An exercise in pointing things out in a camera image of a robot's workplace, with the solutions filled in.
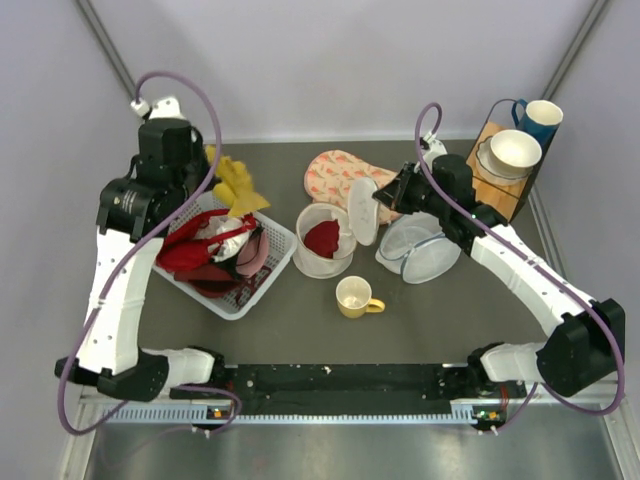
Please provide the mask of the beige cylindrical mesh laundry bag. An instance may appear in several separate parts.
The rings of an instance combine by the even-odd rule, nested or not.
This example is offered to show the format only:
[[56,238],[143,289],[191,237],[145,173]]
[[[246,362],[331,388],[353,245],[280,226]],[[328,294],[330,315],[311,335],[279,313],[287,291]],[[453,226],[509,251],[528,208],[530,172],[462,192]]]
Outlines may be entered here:
[[374,180],[365,177],[351,186],[345,207],[313,203],[296,221],[296,267],[314,279],[340,275],[351,264],[359,245],[370,246],[377,237],[380,204],[374,200]]

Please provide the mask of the yellow bra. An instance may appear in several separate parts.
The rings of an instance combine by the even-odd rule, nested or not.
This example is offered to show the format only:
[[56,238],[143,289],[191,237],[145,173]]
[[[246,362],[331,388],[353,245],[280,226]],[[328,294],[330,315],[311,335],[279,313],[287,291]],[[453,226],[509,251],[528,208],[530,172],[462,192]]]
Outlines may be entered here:
[[252,176],[242,161],[222,155],[217,163],[215,178],[213,195],[229,209],[230,217],[243,217],[271,206],[255,190]]

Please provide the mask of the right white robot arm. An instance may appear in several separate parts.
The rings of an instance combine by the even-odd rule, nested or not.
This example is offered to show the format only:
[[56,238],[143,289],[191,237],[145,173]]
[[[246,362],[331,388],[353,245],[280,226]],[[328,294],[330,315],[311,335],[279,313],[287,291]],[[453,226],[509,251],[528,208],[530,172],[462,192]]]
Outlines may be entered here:
[[476,198],[472,170],[458,155],[407,163],[372,197],[391,211],[435,217],[445,237],[493,273],[530,311],[543,343],[498,343],[467,370],[469,388],[487,396],[504,381],[539,382],[571,397],[624,370],[625,312],[571,286],[532,253],[493,206]]

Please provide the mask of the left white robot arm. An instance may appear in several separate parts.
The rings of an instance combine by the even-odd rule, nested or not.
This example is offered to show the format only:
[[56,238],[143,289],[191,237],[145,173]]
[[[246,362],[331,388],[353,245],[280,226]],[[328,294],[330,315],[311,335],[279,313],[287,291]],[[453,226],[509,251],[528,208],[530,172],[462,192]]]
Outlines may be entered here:
[[139,151],[126,176],[101,191],[97,213],[97,261],[87,319],[88,335],[77,354],[57,361],[55,374],[71,366],[71,382],[93,386],[111,398],[149,402],[160,393],[193,384],[205,396],[226,387],[225,370],[201,348],[143,350],[138,327],[147,285],[172,216],[208,173],[202,137],[180,118],[155,118],[138,129]]

